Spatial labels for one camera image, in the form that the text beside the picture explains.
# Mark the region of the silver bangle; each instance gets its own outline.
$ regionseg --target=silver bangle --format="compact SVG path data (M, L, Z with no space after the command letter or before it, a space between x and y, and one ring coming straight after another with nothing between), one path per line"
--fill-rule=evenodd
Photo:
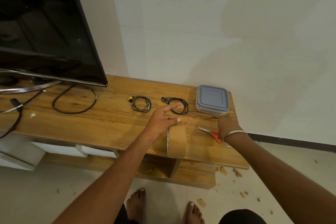
M233 131L229 132L229 133L224 137L223 141L224 141L229 135L232 135L232 134L234 134L234 133L245 133L245 134L247 134L247 132L245 132L244 130L233 130Z

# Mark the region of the wooden tabletop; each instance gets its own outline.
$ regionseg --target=wooden tabletop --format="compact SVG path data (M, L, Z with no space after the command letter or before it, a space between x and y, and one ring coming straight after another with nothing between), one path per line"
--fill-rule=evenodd
M196 127L217 129L218 117L196 110L196 87L162 82L124 78L108 75L108 87L92 87L98 96L95 106L82 114L62 114L52 109L54 98L69 85L61 84L46 89L36 99L23 108L23 117L16 133L54 140L75 142L92 146L125 150L143 130L152 112L166 103L161 97L178 97L185 99L189 105L186 115L181 118L187 133L185 159L216 163L230 167L248 169L249 164L233 148L217 143L211 135ZM1 110L12 108L9 99L17 98L21 103L36 92L20 94L0 94ZM148 113L133 111L128 102L129 96L146 96L152 102ZM64 111L80 111L94 100L89 90L75 87L61 97L57 107ZM229 93L230 111L236 116L231 93ZM14 123L18 112L0 114L0 130L6 131ZM153 144L147 154L167 156L167 134Z

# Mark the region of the white tile floor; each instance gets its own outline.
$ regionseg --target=white tile floor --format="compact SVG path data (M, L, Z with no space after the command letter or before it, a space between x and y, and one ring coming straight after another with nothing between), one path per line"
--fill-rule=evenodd
M335 153L267 143L261 145L336 194L333 186L336 182ZM200 198L207 204L201 208L207 224L217 224L225 213L244 208L256 212L267 223L292 223L252 169L240 170L241 178L235 176L232 168L226 170L226 176L216 173L218 185L210 190L135 179L128 196L140 187L146 189L145 219L148 224L181 223L187 202L197 202ZM100 175L100 172L51 164L41 164L33 172L0 167L0 222L51 223ZM244 191L249 195L242 198L239 193Z

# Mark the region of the black pants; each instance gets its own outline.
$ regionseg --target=black pants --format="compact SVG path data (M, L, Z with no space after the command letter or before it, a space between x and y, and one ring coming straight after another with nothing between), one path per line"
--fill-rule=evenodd
M123 205L115 219L114 224L138 224L135 220L129 220L126 208ZM266 224L266 222L255 212L248 209L233 210L225 214L219 224Z

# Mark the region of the tv screen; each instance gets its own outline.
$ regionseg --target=tv screen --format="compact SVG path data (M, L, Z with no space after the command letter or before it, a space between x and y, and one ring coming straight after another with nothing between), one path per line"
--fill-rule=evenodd
M79 0L0 0L0 72L107 86Z

